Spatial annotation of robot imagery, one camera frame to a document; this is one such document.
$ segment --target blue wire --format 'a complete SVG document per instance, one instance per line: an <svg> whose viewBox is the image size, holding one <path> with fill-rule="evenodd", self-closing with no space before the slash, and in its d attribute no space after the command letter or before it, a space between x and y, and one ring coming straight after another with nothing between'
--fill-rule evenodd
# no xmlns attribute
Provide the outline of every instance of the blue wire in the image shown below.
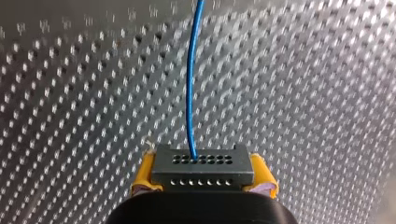
<svg viewBox="0 0 396 224"><path fill-rule="evenodd" d="M192 80L194 75L195 49L197 45L199 22L204 10L204 0L198 0L195 9L194 21L192 23L189 54L187 57L187 92L186 92L186 121L187 121L187 139L189 141L190 154L193 160L197 159L197 151L195 149L194 130L192 125Z"/></svg>

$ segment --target black rubber base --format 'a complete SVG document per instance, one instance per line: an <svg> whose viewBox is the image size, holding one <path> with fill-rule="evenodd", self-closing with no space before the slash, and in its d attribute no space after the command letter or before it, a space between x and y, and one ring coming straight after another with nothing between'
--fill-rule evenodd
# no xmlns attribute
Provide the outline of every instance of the black rubber base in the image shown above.
<svg viewBox="0 0 396 224"><path fill-rule="evenodd" d="M245 192L152 192L120 204L107 224L297 224L282 204Z"/></svg>

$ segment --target yellow plastic part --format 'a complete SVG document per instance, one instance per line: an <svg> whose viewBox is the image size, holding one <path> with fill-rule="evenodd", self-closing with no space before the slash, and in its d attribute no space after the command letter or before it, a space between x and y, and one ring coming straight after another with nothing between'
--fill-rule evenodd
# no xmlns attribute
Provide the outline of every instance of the yellow plastic part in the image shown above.
<svg viewBox="0 0 396 224"><path fill-rule="evenodd" d="M270 190L270 197L272 199L276 198L276 195L279 192L279 185L277 184L274 176L271 174L270 169L265 164L265 161L262 158L262 156L260 156L257 153L254 153L250 155L250 160L254 172L254 181L253 181L253 185L245 186L243 190L249 191L251 189L256 188L260 184L271 183L274 184L276 188Z"/></svg>
<svg viewBox="0 0 396 224"><path fill-rule="evenodd" d="M132 184L132 191L134 191L134 187L136 186L145 186L153 190L163 190L163 186L153 185L150 182L151 168L152 168L152 164L154 163L154 159L155 159L155 152L151 150L146 152L146 154L143 156L142 165L140 166L140 169L137 172L136 179Z"/></svg>

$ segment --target dimpled metal surface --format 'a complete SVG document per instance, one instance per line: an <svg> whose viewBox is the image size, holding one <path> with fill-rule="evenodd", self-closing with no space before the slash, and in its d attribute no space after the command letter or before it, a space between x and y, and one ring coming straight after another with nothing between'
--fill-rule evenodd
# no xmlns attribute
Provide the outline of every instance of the dimpled metal surface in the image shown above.
<svg viewBox="0 0 396 224"><path fill-rule="evenodd" d="M104 223L146 138L187 146L194 2L0 7L0 223ZM391 1L207 1L198 148L245 144L300 223L373 223L395 152Z"/></svg>

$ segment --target black object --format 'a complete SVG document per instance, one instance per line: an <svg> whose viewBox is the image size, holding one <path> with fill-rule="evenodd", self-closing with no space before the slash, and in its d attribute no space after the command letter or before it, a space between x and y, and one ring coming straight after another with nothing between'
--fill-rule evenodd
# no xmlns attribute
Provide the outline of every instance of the black object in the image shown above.
<svg viewBox="0 0 396 224"><path fill-rule="evenodd" d="M241 190L253 183L254 172L244 145L234 149L197 150L198 160L187 149L159 145L151 170L151 182L166 191Z"/></svg>
<svg viewBox="0 0 396 224"><path fill-rule="evenodd" d="M266 196L247 192L150 192L120 204L106 224L297 224Z"/></svg>

